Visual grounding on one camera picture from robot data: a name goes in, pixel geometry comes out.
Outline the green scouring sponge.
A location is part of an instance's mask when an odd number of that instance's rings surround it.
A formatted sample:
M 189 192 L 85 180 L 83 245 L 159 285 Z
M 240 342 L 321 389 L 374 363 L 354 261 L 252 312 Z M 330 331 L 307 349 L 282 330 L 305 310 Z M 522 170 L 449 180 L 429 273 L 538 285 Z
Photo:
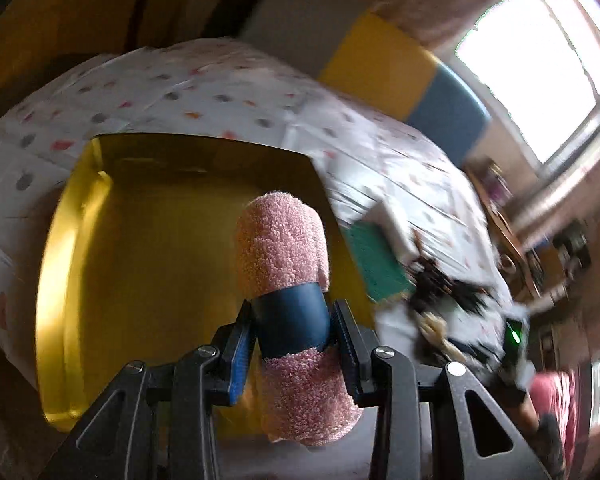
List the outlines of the green scouring sponge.
M 345 229 L 344 234 L 371 300 L 379 302 L 409 295 L 414 290 L 379 226 L 359 221 Z

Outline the pink towel blue band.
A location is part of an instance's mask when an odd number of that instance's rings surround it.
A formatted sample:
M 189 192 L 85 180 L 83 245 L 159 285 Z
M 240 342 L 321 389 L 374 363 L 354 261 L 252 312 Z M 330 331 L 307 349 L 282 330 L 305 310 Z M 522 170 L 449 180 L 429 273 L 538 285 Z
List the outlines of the pink towel blue band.
M 306 446 L 345 436 L 362 411 L 329 343 L 329 261 L 318 213 L 284 192 L 252 200 L 236 232 L 242 294 L 257 319 L 262 427 Z

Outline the wooden side desk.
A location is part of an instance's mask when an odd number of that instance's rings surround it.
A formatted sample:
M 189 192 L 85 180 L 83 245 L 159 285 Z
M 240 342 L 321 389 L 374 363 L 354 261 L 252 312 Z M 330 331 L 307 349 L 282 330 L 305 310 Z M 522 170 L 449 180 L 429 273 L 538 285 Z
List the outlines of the wooden side desk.
M 568 295 L 569 273 L 562 261 L 562 252 L 552 242 L 544 243 L 539 248 L 525 248 L 510 226 L 503 208 L 490 197 L 477 166 L 466 162 L 463 171 L 486 215 L 498 270 L 514 299 L 521 304 L 528 304 L 530 309 L 541 309 L 543 304 L 557 304 L 565 298 Z

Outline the gold metal tray box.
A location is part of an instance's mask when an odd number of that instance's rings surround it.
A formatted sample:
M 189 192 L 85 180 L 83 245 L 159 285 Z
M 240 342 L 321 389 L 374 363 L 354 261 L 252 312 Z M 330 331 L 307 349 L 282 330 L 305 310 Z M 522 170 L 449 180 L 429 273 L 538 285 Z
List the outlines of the gold metal tray box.
M 320 215 L 329 297 L 373 312 L 309 157 L 235 140 L 103 134 L 86 144 L 48 233 L 36 298 L 38 392 L 71 429 L 121 367 L 169 363 L 234 320 L 235 228 L 245 204 L 284 191 Z

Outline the patterned white tablecloth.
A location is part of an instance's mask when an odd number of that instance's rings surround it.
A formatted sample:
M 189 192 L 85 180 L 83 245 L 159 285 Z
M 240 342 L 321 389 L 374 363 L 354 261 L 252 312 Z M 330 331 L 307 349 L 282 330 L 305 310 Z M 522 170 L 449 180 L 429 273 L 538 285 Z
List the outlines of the patterned white tablecloth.
M 513 304 L 476 192 L 416 129 L 236 41 L 98 56 L 0 119 L 0 344 L 36 384 L 36 293 L 50 219 L 86 144 L 117 133 L 208 136 L 309 157 L 339 227 L 384 200 L 446 273 Z

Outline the grey yellow blue headboard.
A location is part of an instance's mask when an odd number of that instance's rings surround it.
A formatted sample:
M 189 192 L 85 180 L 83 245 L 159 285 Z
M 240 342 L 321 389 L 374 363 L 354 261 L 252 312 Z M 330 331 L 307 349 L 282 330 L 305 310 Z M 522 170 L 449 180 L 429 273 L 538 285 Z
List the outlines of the grey yellow blue headboard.
M 240 38 L 400 120 L 461 165 L 490 115 L 436 56 L 356 0 L 261 0 Z

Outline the wooden wardrobe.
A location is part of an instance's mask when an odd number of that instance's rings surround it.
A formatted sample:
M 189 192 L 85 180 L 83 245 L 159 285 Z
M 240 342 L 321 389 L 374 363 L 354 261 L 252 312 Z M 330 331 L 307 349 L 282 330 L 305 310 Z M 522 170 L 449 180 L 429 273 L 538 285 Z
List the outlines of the wooden wardrobe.
M 0 117 L 101 53 L 236 36 L 259 0 L 0 0 Z

